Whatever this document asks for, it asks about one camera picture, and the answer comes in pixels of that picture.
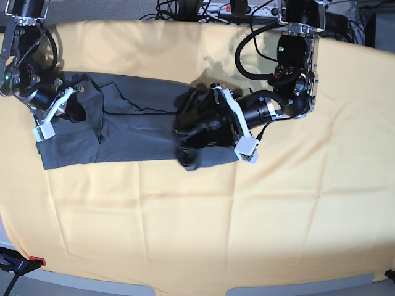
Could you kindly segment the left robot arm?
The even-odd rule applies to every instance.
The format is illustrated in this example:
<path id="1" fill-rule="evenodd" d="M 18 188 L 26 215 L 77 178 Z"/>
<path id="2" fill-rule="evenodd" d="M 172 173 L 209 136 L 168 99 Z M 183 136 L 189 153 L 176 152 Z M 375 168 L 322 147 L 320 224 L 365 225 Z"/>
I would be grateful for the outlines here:
<path id="1" fill-rule="evenodd" d="M 284 27 L 276 48 L 272 73 L 251 73 L 241 63 L 248 42 L 269 30 Z M 278 18 L 252 30 L 235 50 L 236 69 L 254 81 L 266 81 L 271 90 L 251 91 L 236 98 L 232 90 L 214 83 L 204 97 L 191 95 L 178 109 L 175 120 L 178 162 L 189 171 L 203 165 L 204 149 L 232 150 L 235 157 L 256 163 L 263 132 L 274 122 L 305 117 L 315 106 L 318 77 L 315 49 L 318 33 L 325 30 L 324 1 L 279 1 Z"/>

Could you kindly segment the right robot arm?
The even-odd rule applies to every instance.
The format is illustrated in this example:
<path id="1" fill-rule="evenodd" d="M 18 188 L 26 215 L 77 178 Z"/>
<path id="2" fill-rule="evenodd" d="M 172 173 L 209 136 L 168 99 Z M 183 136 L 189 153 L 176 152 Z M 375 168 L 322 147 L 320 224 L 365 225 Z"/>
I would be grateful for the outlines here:
<path id="1" fill-rule="evenodd" d="M 83 75 L 75 82 L 67 81 L 57 68 L 56 42 L 45 24 L 49 1 L 7 1 L 4 13 L 10 17 L 3 30 L 1 47 L 1 95 L 13 96 L 26 106 L 36 125 L 38 113 L 48 119 L 59 117 L 72 123 L 82 122 L 86 112 L 77 93 Z M 35 60 L 35 53 L 46 38 L 52 51 L 52 62 L 45 67 Z"/>

